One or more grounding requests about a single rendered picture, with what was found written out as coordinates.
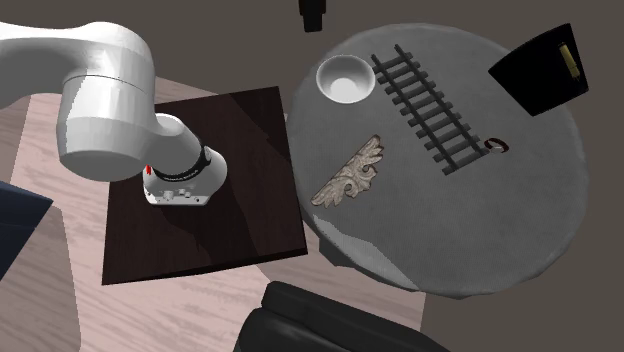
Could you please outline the black leather chair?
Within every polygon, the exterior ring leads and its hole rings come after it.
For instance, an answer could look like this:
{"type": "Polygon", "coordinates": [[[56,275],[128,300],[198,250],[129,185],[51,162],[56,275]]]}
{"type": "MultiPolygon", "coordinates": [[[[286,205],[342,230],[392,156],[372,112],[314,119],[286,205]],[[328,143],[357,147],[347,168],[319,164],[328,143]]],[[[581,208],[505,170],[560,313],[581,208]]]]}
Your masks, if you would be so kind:
{"type": "Polygon", "coordinates": [[[280,281],[244,321],[233,352],[451,352],[421,332],[280,281]]]}

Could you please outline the round grey fabric table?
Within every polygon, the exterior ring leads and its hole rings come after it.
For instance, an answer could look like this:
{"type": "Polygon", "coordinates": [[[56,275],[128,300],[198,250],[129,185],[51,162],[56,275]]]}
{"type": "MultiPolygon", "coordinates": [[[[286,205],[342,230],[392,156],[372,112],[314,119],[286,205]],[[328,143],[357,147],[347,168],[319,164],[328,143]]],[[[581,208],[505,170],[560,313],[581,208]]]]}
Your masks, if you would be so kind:
{"type": "Polygon", "coordinates": [[[509,149],[445,175],[380,85],[358,103],[339,104],[307,76],[286,127],[302,215],[322,252],[392,286],[453,298],[538,276],[567,250],[587,208],[588,166],[571,113],[561,106],[529,115],[488,73],[505,49],[459,29],[388,25],[352,36],[334,53],[386,61],[396,44],[474,134],[509,149]],[[312,205],[374,134],[384,150],[370,189],[337,207],[312,205]]]}

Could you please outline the white bowl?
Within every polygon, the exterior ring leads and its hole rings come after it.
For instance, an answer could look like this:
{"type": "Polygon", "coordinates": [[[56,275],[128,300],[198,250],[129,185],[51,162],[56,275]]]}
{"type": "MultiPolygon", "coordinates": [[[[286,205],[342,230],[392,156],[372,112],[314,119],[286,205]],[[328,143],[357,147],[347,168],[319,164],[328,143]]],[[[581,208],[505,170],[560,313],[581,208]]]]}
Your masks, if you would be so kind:
{"type": "Polygon", "coordinates": [[[366,99],[374,90],[376,78],[372,67],[353,55],[336,55],[323,61],[316,72],[318,90],[339,104],[353,104],[366,99]]]}

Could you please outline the black flat book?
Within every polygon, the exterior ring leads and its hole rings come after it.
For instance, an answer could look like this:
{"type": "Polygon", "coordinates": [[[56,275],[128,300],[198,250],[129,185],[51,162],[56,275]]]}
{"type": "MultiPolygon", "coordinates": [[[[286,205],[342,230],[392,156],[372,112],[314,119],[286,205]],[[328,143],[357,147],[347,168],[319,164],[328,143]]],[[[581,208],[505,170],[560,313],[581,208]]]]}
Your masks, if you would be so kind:
{"type": "Polygon", "coordinates": [[[564,23],[547,30],[496,62],[488,73],[531,116],[558,107],[589,91],[572,26],[564,23]],[[580,70],[571,78],[560,54],[565,42],[580,70]]]}

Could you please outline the dark blue furniture piece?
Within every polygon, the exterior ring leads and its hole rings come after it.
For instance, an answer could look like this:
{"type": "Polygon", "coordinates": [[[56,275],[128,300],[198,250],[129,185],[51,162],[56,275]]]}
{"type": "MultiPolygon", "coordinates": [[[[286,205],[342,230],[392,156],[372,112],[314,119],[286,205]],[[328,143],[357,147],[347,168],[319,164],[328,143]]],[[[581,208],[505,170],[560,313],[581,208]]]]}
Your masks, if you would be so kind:
{"type": "Polygon", "coordinates": [[[48,197],[0,181],[0,281],[52,203],[48,197]]]}

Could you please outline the dark brown robot stand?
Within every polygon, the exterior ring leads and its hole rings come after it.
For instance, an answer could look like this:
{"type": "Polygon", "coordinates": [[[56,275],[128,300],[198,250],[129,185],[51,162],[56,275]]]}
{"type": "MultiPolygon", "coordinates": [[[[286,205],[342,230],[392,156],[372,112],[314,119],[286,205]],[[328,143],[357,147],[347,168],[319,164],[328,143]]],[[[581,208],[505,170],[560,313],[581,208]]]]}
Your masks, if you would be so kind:
{"type": "Polygon", "coordinates": [[[160,103],[224,156],[204,206],[156,206],[142,179],[109,187],[104,285],[205,274],[307,252],[278,87],[160,103]]]}

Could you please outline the beige carved leaf ornament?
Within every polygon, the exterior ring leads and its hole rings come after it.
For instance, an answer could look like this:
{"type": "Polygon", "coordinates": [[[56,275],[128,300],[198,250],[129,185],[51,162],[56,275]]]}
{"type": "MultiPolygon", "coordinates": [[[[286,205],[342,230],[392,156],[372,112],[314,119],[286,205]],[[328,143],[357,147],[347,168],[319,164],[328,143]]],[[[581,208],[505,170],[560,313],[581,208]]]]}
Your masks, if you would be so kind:
{"type": "Polygon", "coordinates": [[[358,151],[314,194],[314,206],[339,206],[344,197],[355,198],[368,191],[378,172],[375,164],[383,159],[379,135],[372,135],[358,151]]]}

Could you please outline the black toy rail track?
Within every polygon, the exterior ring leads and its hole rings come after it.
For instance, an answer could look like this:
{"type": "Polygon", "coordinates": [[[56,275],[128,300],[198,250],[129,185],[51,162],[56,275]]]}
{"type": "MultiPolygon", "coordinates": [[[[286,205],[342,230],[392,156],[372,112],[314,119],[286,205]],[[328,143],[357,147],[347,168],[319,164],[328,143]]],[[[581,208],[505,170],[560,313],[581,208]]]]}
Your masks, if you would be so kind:
{"type": "Polygon", "coordinates": [[[375,54],[370,56],[377,83],[432,159],[442,165],[442,172],[450,175],[488,155],[489,149],[413,54],[398,44],[394,50],[395,56],[386,61],[375,54]]]}

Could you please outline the yellow pen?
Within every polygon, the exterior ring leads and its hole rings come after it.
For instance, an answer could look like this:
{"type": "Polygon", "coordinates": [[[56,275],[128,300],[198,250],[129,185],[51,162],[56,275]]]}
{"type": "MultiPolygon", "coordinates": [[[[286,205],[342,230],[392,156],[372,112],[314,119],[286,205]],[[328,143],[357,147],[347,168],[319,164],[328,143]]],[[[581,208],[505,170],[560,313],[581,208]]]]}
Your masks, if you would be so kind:
{"type": "Polygon", "coordinates": [[[565,42],[562,42],[559,45],[559,51],[570,73],[571,78],[579,81],[581,76],[580,70],[578,69],[576,61],[565,42]]]}

